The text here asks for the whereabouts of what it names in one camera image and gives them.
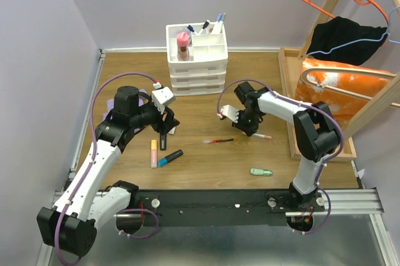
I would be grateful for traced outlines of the pink white marker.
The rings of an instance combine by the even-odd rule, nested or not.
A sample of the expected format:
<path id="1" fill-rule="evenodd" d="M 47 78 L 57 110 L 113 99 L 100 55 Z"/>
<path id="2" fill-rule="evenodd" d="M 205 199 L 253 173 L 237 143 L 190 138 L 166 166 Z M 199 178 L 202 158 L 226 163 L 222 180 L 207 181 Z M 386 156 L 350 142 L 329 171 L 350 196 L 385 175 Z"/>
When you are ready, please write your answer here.
<path id="1" fill-rule="evenodd" d="M 254 133 L 251 137 L 257 137 L 260 139 L 267 139 L 267 140 L 271 140 L 272 137 L 270 135 L 265 135 L 265 134 L 258 134 L 258 133 Z"/>

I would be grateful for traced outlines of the white plastic drawer organizer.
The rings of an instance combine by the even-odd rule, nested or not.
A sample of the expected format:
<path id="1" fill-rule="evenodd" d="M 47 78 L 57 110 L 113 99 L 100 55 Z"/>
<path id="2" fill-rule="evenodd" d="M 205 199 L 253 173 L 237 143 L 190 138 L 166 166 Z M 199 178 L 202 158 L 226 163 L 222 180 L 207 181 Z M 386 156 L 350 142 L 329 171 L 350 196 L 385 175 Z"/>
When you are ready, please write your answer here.
<path id="1" fill-rule="evenodd" d="M 219 34 L 211 34 L 215 22 L 199 35 L 203 23 L 170 24 L 166 26 L 167 63 L 175 96 L 218 94 L 224 89 L 228 67 L 228 45 L 224 25 Z M 197 35 L 191 33 L 191 25 Z M 176 36 L 187 32 L 191 37 L 189 60 L 179 61 Z"/>

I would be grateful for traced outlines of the pink cap pencil tube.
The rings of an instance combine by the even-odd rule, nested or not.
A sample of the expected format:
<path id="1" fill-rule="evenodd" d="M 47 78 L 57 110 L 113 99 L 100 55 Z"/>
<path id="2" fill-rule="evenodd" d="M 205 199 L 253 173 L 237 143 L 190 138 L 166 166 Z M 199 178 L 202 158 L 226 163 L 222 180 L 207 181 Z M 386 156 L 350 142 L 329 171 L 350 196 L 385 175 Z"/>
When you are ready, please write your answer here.
<path id="1" fill-rule="evenodd" d="M 177 42 L 177 58 L 179 61 L 189 60 L 189 45 L 191 37 L 187 32 L 180 32 L 176 36 Z"/>

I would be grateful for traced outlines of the blue cap white marker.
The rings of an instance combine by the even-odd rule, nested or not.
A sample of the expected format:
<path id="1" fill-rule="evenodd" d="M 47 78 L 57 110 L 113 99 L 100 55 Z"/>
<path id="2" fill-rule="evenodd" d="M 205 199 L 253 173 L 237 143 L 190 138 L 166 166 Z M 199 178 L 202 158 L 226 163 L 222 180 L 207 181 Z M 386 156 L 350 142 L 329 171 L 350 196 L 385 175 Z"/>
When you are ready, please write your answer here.
<path id="1" fill-rule="evenodd" d="M 194 28 L 193 28 L 191 25 L 188 25 L 188 26 L 187 26 L 187 29 L 188 29 L 191 33 L 193 33 L 193 34 L 195 34 L 195 35 L 198 34 L 198 33 L 194 30 Z"/>

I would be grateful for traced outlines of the black cap white marker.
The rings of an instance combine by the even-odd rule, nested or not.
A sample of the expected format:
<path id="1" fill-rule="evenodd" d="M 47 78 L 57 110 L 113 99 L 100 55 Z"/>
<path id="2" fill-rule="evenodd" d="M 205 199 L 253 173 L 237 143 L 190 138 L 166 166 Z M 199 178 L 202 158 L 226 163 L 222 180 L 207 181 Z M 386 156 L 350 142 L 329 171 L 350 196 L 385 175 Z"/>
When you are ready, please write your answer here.
<path id="1" fill-rule="evenodd" d="M 198 34 L 201 35 L 209 26 L 210 24 L 210 20 L 207 20 L 204 22 L 204 24 L 202 25 L 202 28 L 199 30 Z"/>

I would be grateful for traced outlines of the blue cap white pen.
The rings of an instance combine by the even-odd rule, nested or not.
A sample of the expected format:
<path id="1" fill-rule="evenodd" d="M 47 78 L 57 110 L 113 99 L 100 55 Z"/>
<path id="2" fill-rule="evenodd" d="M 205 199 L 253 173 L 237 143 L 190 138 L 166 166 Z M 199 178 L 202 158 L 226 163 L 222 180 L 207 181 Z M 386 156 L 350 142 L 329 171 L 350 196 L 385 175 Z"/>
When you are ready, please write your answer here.
<path id="1" fill-rule="evenodd" d="M 220 13 L 218 18 L 217 18 L 217 21 L 215 22 L 215 24 L 214 24 L 214 26 L 212 28 L 212 32 L 211 32 L 212 34 L 218 34 L 219 33 L 219 25 L 220 25 L 220 22 L 221 22 L 222 18 L 223 18 L 223 13 Z"/>

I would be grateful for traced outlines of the light blue white pen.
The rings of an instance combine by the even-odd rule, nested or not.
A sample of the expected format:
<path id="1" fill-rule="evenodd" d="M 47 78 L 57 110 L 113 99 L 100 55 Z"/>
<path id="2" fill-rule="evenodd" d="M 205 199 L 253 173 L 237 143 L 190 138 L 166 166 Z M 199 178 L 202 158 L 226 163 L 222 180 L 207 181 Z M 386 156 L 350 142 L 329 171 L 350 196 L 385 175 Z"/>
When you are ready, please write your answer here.
<path id="1" fill-rule="evenodd" d="M 222 16 L 221 16 L 221 18 L 220 18 L 220 20 L 219 20 L 219 22 L 218 22 L 218 24 L 219 24 L 219 30 L 222 29 L 222 26 L 223 26 L 225 17 L 226 17 L 226 13 L 222 13 Z"/>

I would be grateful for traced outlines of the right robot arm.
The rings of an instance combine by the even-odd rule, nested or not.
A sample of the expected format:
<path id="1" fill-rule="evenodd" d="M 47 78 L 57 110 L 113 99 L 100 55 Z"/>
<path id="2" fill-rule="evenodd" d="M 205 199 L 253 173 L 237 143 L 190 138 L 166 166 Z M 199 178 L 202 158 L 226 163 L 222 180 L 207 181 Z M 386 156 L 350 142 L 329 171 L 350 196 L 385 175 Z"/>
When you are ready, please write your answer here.
<path id="1" fill-rule="evenodd" d="M 234 109 L 228 114 L 229 119 L 233 127 L 247 136 L 257 132 L 267 114 L 294 127 L 301 160 L 297 174 L 289 185 L 287 202 L 293 210 L 303 210 L 317 192 L 323 167 L 344 147 L 340 125 L 324 102 L 310 104 L 295 101 L 267 87 L 256 90 L 247 81 L 239 84 L 234 93 L 244 109 Z"/>

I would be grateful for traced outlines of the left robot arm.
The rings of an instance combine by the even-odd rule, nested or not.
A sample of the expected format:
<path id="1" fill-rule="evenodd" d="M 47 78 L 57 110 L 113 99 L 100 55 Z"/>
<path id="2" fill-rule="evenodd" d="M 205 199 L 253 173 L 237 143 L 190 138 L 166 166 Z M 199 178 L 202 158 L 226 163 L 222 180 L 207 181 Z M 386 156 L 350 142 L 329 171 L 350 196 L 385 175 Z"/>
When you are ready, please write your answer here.
<path id="1" fill-rule="evenodd" d="M 157 133 L 167 134 L 179 125 L 169 108 L 175 100 L 173 92 L 158 83 L 154 86 L 150 94 L 133 86 L 118 88 L 113 108 L 95 128 L 95 140 L 75 178 L 53 207 L 43 207 L 37 215 L 46 245 L 81 258 L 115 213 L 137 209 L 139 188 L 123 181 L 115 183 L 98 202 L 93 200 L 106 174 L 140 129 L 151 126 Z"/>

